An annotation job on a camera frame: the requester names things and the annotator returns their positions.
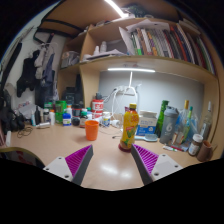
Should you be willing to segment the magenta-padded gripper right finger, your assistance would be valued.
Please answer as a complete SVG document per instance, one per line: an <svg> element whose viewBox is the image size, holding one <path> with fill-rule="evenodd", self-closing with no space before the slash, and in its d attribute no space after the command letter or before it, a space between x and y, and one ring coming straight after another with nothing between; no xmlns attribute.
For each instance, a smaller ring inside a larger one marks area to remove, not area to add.
<svg viewBox="0 0 224 224"><path fill-rule="evenodd" d="M131 154L144 185L148 185L182 169L182 166L168 154L162 153L158 155L136 144L131 146Z"/></svg>

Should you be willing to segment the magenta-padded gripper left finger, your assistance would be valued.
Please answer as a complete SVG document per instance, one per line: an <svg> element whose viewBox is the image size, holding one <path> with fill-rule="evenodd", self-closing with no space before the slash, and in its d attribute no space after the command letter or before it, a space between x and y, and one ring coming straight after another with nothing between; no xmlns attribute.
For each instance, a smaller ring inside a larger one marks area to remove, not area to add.
<svg viewBox="0 0 224 224"><path fill-rule="evenodd" d="M44 167L44 170L76 185L81 185L92 156L93 146L88 145L67 157L57 157Z"/></svg>

